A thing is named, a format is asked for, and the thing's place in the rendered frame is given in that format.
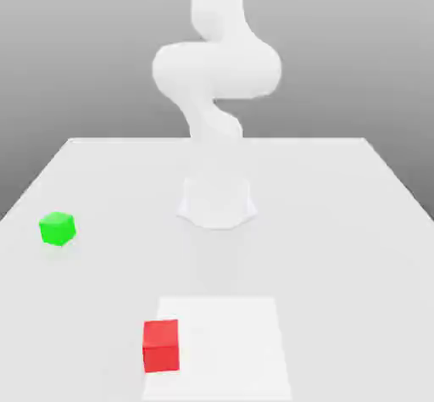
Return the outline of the small red cube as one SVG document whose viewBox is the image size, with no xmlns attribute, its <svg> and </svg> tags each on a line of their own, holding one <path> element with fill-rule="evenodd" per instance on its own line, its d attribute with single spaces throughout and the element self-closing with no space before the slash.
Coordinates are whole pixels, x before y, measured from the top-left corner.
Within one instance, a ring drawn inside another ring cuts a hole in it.
<svg viewBox="0 0 434 402">
<path fill-rule="evenodd" d="M 178 320 L 144 322 L 142 357 L 146 373 L 180 370 Z"/>
</svg>

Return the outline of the small green cube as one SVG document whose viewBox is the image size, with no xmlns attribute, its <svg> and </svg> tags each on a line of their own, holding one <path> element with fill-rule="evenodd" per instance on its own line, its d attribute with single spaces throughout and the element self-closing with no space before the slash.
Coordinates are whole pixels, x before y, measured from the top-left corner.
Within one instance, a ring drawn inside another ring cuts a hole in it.
<svg viewBox="0 0 434 402">
<path fill-rule="evenodd" d="M 75 237 L 75 218 L 64 212 L 52 212 L 39 220 L 42 241 L 63 246 Z"/>
</svg>

